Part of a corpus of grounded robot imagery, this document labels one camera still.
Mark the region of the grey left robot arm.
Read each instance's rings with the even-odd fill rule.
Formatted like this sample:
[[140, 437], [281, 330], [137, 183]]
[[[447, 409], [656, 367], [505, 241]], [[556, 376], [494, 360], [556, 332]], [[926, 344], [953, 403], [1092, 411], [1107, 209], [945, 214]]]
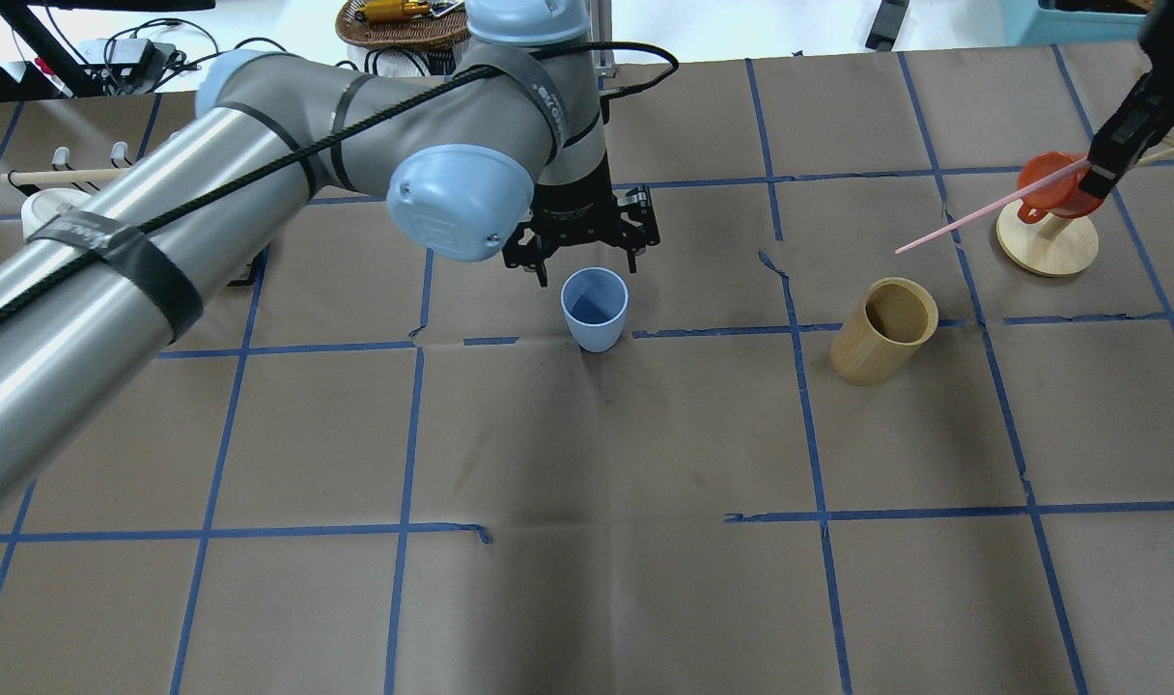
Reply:
[[284, 52], [217, 58], [197, 119], [0, 264], [0, 510], [177, 342], [326, 185], [375, 195], [436, 255], [547, 281], [548, 257], [660, 232], [614, 197], [583, 1], [468, 1], [468, 49], [414, 92]]

